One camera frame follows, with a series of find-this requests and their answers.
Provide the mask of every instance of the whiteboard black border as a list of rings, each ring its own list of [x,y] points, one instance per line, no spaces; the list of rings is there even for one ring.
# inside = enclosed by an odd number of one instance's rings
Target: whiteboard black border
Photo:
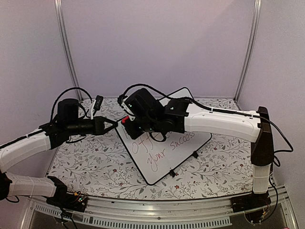
[[[194,99],[192,93],[190,92],[190,90],[189,90],[187,87],[182,87],[182,88],[178,89],[177,91],[174,91],[174,92],[172,92],[172,93],[170,93],[170,94],[168,94],[168,95],[170,96],[170,95],[172,95],[172,94],[174,94],[174,93],[176,93],[176,92],[178,92],[178,91],[180,91],[180,90],[182,90],[182,89],[184,89],[184,88],[187,89],[187,90],[189,91],[190,95],[191,95],[192,98]],[[167,174],[165,174],[163,177],[161,177],[161,178],[160,178],[159,180],[157,180],[155,183],[150,184],[150,183],[147,182],[147,180],[145,179],[145,176],[143,176],[143,173],[142,173],[141,170],[139,169],[138,165],[135,163],[135,161],[134,161],[134,159],[133,159],[131,153],[129,152],[127,146],[125,145],[123,139],[121,138],[121,136],[120,136],[119,131],[117,130],[117,128],[115,128],[115,131],[116,131],[116,133],[118,134],[118,136],[119,136],[121,142],[123,143],[123,145],[124,145],[125,149],[127,150],[128,154],[129,154],[129,156],[130,156],[130,158],[132,159],[133,163],[135,164],[135,166],[137,167],[137,169],[138,169],[138,171],[140,172],[141,176],[143,177],[144,181],[145,181],[148,185],[150,185],[150,186],[157,184],[160,180],[162,180],[164,177],[166,177],[167,175],[169,175],[169,173],[171,172],[171,170],[174,171],[177,167],[179,167],[181,164],[183,164],[187,159],[189,159],[190,157],[193,156],[193,155],[191,154],[191,155],[188,156],[184,161],[182,161],[179,165],[177,165],[175,168],[173,168],[173,169],[171,169],[170,171],[168,171]],[[207,143],[211,140],[212,134],[210,133],[210,135],[211,135],[210,138],[209,138],[205,143],[203,143],[202,146],[200,146],[198,149],[196,149],[194,152],[197,152],[199,149],[201,149],[205,144],[207,144]]]

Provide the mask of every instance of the leaf pattern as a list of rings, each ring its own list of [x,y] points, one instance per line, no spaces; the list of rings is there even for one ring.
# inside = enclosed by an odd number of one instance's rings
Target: leaf pattern
[[[238,109],[232,99],[197,100],[209,106]],[[85,100],[83,105],[88,108],[90,100]],[[126,116],[116,99],[104,99],[96,115],[112,120]],[[149,186],[113,130],[103,136],[88,135],[80,142],[63,144],[49,175],[59,178],[70,191],[126,199],[211,198],[252,189],[249,142],[214,134],[198,155],[197,159],[191,157],[175,169],[174,178],[166,176]]]

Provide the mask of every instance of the table surface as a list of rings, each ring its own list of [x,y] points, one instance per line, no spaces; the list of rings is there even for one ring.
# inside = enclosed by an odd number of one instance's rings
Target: table surface
[[[232,99],[197,99],[205,105],[238,110]],[[90,100],[83,105],[89,107]],[[101,110],[112,120],[126,116],[116,99],[104,99]],[[102,136],[88,135],[74,144],[63,144],[49,170],[70,191],[91,196],[127,199],[194,199],[240,194],[252,190],[250,143],[242,139],[212,135],[212,139],[153,186],[143,180],[115,130]]]

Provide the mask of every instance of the metal frame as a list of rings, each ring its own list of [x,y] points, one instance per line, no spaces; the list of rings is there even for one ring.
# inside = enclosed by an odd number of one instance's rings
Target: metal frame
[[[293,209],[284,186],[278,186],[278,202],[284,207],[285,220],[290,229],[298,229]],[[276,193],[269,189],[272,204],[275,204]],[[188,225],[189,229],[199,228],[199,224],[212,224],[201,228],[216,228],[225,222],[231,224],[230,218],[243,212],[233,213],[230,198],[232,196],[191,199],[191,200],[126,200],[114,198],[89,197],[88,205],[84,213],[73,212],[73,219],[77,223],[87,224],[102,228],[121,228],[118,224],[126,224],[129,228],[179,228]],[[60,209],[45,203],[42,197],[33,197],[25,216],[22,229],[28,229],[34,211],[60,218]]]
[[[235,92],[235,96],[234,96],[234,100],[236,102],[239,101],[242,90],[243,90],[243,86],[244,86],[244,82],[246,79],[246,75],[248,72],[248,68],[249,68],[249,63],[251,60],[251,56],[252,56],[252,52],[253,52],[253,48],[254,48],[254,43],[255,43],[255,38],[256,38],[256,34],[257,34],[257,28],[258,28],[258,22],[259,22],[259,16],[261,13],[261,5],[262,5],[262,1],[261,0],[255,0],[255,4],[254,4],[254,14],[253,14],[253,20],[252,20],[252,26],[251,26],[251,33],[250,33],[250,38],[249,38],[249,43],[248,43],[248,48],[247,48],[247,52],[246,52],[246,57],[244,60],[244,64],[243,64],[243,68],[242,68],[242,73],[238,82],[238,86]]]
[[[67,31],[66,31],[66,26],[63,18],[63,12],[62,12],[62,5],[61,5],[61,0],[55,0],[55,10],[56,10],[56,16],[57,16],[57,21],[58,21],[58,26],[61,34],[61,41],[63,45],[63,50],[65,52],[69,72],[70,72],[70,77],[72,80],[72,84],[74,87],[80,87],[78,83],[78,79],[76,76],[76,71],[74,68],[74,63],[69,47],[69,42],[68,42],[68,37],[67,37]],[[79,90],[75,90],[77,99],[79,101],[83,100],[83,96]]]

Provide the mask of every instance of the white board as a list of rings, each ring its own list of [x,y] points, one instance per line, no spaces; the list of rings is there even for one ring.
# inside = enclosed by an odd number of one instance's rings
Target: white board
[[[175,98],[192,97],[187,88],[182,88],[170,96]],[[168,103],[168,99],[161,99],[160,102],[165,105]],[[125,132],[121,122],[116,130],[148,185],[153,185],[165,177],[170,170],[177,168],[194,151],[200,149],[211,139],[210,133],[186,132],[184,134],[168,133],[165,142],[154,141],[148,133],[132,140]],[[157,140],[162,139],[159,133],[155,133],[154,137]]]

